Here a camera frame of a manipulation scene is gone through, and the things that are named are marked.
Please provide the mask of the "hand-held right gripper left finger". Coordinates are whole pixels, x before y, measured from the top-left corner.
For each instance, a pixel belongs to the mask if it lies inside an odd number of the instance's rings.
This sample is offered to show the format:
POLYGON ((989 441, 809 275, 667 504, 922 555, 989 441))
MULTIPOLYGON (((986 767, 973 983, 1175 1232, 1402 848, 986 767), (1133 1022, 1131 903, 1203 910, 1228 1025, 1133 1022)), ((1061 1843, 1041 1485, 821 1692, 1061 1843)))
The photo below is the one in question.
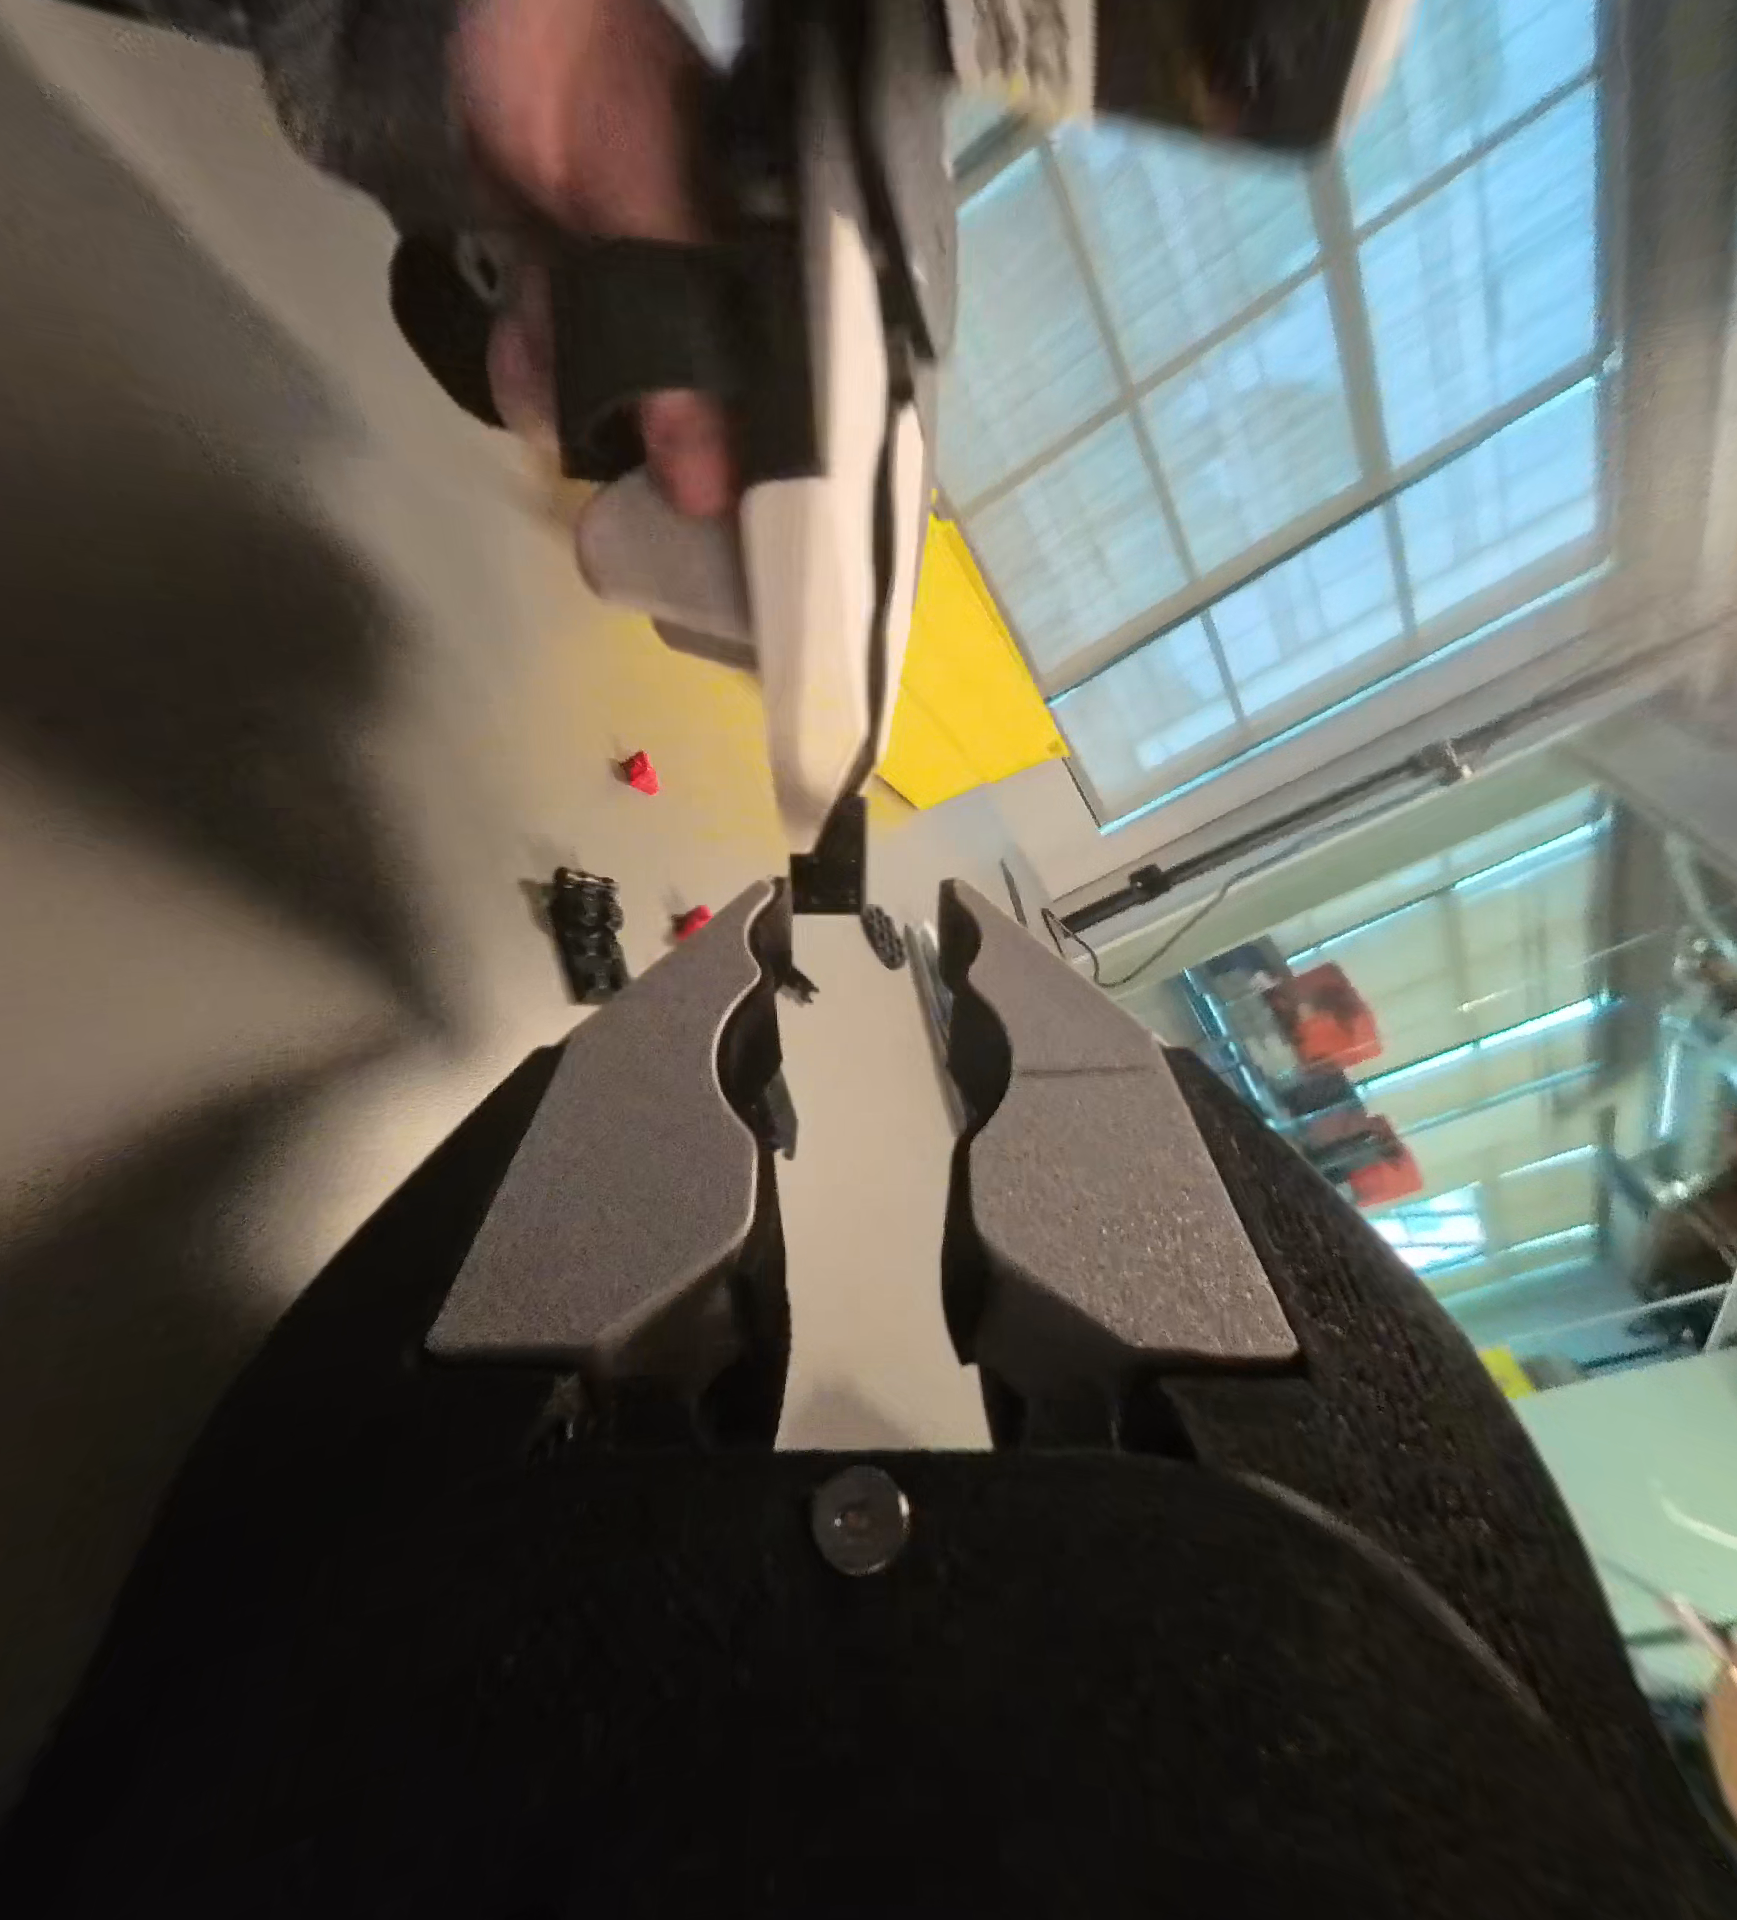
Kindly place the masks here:
POLYGON ((570 1030, 428 1357, 581 1378, 784 1374, 767 1094, 789 957, 770 877, 570 1030))

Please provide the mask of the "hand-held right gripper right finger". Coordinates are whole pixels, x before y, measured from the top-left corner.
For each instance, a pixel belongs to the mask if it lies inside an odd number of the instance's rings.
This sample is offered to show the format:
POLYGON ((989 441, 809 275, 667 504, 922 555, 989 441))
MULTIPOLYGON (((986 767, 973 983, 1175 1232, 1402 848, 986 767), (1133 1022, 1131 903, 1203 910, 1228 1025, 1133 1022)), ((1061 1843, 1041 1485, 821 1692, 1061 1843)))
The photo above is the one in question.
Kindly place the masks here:
POLYGON ((1153 1034, 960 878, 936 898, 943 1302, 994 1378, 1281 1373, 1296 1334, 1153 1034))

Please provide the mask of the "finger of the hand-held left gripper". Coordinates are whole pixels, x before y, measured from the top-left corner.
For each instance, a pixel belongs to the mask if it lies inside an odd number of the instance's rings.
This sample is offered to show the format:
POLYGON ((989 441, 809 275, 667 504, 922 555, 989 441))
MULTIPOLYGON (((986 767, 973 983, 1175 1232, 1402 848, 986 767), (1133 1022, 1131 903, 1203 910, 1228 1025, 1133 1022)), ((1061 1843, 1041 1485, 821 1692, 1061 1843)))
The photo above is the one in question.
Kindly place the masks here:
POLYGON ((899 695, 928 535, 930 452, 922 411, 873 406, 867 452, 867 615, 857 693, 857 788, 881 767, 899 695))
POLYGON ((870 655, 886 354, 870 252, 854 223, 811 247, 819 472, 745 491, 738 506, 764 750, 784 844, 811 853, 873 739, 870 655))

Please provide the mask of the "yellow plastic bin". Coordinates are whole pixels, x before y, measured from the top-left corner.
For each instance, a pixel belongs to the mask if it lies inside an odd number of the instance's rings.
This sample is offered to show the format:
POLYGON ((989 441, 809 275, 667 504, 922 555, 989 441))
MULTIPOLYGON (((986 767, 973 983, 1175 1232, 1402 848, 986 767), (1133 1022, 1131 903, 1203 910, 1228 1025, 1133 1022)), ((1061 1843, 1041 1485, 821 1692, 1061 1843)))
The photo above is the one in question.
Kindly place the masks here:
POLYGON ((928 516, 881 781, 930 811, 1068 753, 960 528, 928 516))

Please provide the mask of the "small black square brick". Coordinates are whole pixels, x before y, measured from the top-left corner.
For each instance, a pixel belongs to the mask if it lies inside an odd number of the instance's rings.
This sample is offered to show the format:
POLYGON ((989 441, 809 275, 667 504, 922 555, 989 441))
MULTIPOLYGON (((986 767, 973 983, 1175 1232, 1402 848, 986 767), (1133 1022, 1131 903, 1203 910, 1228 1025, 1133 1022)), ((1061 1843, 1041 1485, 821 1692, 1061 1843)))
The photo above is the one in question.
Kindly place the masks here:
POLYGON ((789 856, 789 898, 796 919, 857 921, 867 900, 867 797, 834 805, 813 851, 789 856))

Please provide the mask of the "black brick block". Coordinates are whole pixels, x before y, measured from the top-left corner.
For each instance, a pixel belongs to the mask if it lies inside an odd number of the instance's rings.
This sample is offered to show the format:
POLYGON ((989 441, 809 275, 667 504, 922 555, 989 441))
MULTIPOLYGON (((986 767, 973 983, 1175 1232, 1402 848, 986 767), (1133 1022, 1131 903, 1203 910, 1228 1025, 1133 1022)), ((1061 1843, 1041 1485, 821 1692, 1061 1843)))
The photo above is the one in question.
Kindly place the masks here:
POLYGON ((620 942, 623 912, 612 877, 557 866, 543 888, 543 925, 573 1004, 598 1007, 630 986, 620 942))

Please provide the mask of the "person's left forearm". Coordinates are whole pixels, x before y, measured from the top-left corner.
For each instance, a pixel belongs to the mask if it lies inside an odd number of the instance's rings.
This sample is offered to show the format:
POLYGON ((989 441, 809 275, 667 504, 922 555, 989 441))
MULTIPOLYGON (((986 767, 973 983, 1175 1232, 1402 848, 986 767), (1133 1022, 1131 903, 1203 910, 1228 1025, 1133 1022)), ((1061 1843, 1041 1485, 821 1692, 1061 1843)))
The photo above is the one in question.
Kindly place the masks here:
POLYGON ((86 3, 247 54, 288 142, 404 233, 465 229, 472 161, 453 106, 458 3, 86 3))

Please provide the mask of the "person's left hand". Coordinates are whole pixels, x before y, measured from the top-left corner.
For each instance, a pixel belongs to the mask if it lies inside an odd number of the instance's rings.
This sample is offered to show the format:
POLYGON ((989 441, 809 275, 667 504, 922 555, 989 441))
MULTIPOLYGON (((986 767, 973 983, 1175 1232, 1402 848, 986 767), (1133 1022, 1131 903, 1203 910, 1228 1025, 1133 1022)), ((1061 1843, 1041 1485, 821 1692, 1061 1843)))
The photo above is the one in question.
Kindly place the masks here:
MULTIPOLYGON (((469 4, 453 33, 451 75, 469 150, 521 229, 667 245, 702 237, 705 61, 663 4, 469 4)), ((511 266, 488 377, 500 423, 543 446, 550 299, 535 256, 511 266)), ((732 512, 736 461, 710 397, 649 394, 640 442, 670 508, 732 512)))

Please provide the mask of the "small red black case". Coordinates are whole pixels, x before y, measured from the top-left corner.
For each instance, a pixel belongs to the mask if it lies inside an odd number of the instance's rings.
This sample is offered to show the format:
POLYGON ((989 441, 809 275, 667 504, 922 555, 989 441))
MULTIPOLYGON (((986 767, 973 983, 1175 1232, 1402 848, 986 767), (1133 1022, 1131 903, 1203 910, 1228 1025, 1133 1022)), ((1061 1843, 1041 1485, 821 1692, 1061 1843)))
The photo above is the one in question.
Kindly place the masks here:
POLYGON ((1416 1197, 1425 1178, 1409 1143, 1379 1114, 1363 1114, 1317 1153, 1317 1167, 1360 1211, 1416 1197))

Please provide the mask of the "large red black case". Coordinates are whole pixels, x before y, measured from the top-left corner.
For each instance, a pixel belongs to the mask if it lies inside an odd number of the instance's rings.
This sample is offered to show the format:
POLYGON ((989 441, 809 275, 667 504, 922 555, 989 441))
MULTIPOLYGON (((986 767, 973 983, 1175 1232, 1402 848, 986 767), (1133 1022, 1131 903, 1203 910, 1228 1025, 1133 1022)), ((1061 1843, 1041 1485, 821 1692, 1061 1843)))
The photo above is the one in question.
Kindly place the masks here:
POLYGON ((1383 1053, 1373 1008, 1339 964, 1276 978, 1265 1007, 1305 1075, 1347 1072, 1383 1053))

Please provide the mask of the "large paned window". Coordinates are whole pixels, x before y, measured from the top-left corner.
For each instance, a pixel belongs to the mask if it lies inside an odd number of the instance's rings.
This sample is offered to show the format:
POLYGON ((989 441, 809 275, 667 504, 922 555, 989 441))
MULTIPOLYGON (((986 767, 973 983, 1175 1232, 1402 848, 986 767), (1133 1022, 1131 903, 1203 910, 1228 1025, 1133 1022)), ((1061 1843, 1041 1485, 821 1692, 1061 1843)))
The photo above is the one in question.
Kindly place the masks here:
POLYGON ((965 179, 946 500, 1100 830, 1606 566, 1599 66, 965 179))

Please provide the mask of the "metal storage shelf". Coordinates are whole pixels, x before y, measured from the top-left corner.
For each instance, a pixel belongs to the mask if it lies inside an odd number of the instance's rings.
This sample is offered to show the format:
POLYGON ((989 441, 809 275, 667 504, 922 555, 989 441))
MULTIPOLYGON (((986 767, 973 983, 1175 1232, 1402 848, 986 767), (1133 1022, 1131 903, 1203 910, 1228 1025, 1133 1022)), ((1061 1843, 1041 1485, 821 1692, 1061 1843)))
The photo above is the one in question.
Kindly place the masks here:
POLYGON ((1436 1295, 1588 1261, 1597 1232, 1601 1028, 1614 1001, 1584 875, 1453 882, 1329 939, 1321 917, 1192 971, 1203 1056, 1318 1171, 1363 1114, 1409 1143, 1422 1190, 1360 1211, 1436 1295), (1339 964, 1369 1003, 1376 1060, 1303 1072, 1265 988, 1339 964))

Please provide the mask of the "black upright stand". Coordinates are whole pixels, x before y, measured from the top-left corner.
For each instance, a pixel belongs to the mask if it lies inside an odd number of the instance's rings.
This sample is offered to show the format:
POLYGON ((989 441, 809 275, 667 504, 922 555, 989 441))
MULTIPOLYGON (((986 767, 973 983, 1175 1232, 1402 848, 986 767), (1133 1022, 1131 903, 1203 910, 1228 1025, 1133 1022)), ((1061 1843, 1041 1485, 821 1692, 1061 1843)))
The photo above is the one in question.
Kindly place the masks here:
POLYGON ((1077 952, 1126 939, 1157 914, 1157 903, 1199 886, 1239 884, 1245 869, 1275 866, 1363 822, 1456 788, 1529 747, 1622 708, 1665 686, 1697 689, 1697 703, 1737 719, 1737 603, 1680 628, 1632 619, 1606 636, 1583 636, 1543 684, 1509 698, 1464 695, 1400 733, 1305 774, 1281 797, 1240 809, 1083 890, 1067 909, 1046 909, 1050 939, 1077 952))

